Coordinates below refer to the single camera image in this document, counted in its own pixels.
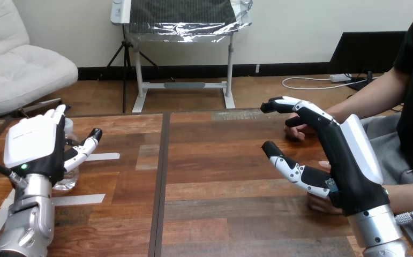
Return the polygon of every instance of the computer monitor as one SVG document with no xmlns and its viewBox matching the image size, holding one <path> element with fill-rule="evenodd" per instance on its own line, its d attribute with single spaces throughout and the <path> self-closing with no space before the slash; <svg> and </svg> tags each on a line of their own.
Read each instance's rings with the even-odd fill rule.
<svg viewBox="0 0 413 257">
<path fill-rule="evenodd" d="M 328 72 L 363 73 L 367 82 L 352 87 L 361 89 L 372 82 L 373 73 L 389 71 L 400 49 L 406 31 L 344 32 L 329 62 Z"/>
</svg>

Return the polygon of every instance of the plastic water bottle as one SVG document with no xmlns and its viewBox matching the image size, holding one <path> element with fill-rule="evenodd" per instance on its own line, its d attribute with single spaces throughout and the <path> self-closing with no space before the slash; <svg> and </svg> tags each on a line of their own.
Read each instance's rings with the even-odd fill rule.
<svg viewBox="0 0 413 257">
<path fill-rule="evenodd" d="M 66 118 L 65 123 L 64 123 L 64 135 L 66 139 L 72 139 L 75 140 L 75 142 L 78 142 L 77 136 L 74 134 L 74 122 L 71 119 Z M 72 146 L 65 145 L 64 150 L 67 151 Z M 56 190 L 71 190 L 76 186 L 77 180 L 79 177 L 79 168 L 76 167 L 75 169 L 65 172 L 64 173 L 64 179 L 61 180 L 60 182 L 56 183 L 53 189 Z"/>
</svg>

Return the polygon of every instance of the robotic hand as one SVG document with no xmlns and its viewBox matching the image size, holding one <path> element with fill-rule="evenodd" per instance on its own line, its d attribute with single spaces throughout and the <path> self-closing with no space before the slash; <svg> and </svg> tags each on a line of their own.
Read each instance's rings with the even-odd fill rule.
<svg viewBox="0 0 413 257">
<path fill-rule="evenodd" d="M 52 187 L 64 173 L 80 165 L 96 148 L 102 130 L 64 152 L 65 105 L 45 115 L 22 119 L 6 136 L 0 173 L 16 190 L 0 235 L 0 256 L 45 257 L 53 240 L 55 209 Z"/>
<path fill-rule="evenodd" d="M 316 105 L 286 96 L 269 99 L 261 105 L 261 111 L 296 112 L 299 116 L 288 119 L 286 125 L 307 124 L 315 129 L 331 164 L 330 173 L 301 166 L 273 142 L 265 142 L 263 151 L 276 169 L 296 186 L 329 197 L 336 208 L 341 208 L 358 245 L 365 247 L 364 257 L 405 257 L 403 234 L 389 207 L 380 166 L 358 117 L 351 115 L 339 124 Z"/>
</svg>

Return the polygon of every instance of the human hand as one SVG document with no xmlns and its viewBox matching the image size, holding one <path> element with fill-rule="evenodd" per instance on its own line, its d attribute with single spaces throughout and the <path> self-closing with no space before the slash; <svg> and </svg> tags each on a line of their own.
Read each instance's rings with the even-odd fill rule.
<svg viewBox="0 0 413 257">
<path fill-rule="evenodd" d="M 293 112 L 290 115 L 289 119 L 294 118 L 296 116 L 298 116 L 298 114 Z M 306 124 L 303 124 L 301 126 L 296 126 L 296 127 L 285 126 L 283 130 L 285 131 L 288 137 L 295 138 L 301 141 L 304 140 L 306 134 L 315 134 L 315 130 L 307 126 Z"/>
<path fill-rule="evenodd" d="M 329 162 L 319 162 L 320 166 L 330 170 Z M 335 208 L 329 198 L 321 198 L 319 196 L 307 193 L 307 204 L 312 210 L 320 211 L 328 214 L 342 214 L 342 209 Z"/>
</svg>

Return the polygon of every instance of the human arm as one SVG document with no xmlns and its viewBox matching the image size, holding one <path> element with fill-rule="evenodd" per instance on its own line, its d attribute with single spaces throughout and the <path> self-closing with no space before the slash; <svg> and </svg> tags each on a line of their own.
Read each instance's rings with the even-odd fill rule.
<svg viewBox="0 0 413 257">
<path fill-rule="evenodd" d="M 339 123 L 343 123 L 351 114 L 356 114 L 360 119 L 380 114 L 403 102 L 409 80 L 410 75 L 392 68 L 326 112 Z"/>
<path fill-rule="evenodd" d="M 383 187 L 389 192 L 391 209 L 395 214 L 413 211 L 413 184 Z"/>
</svg>

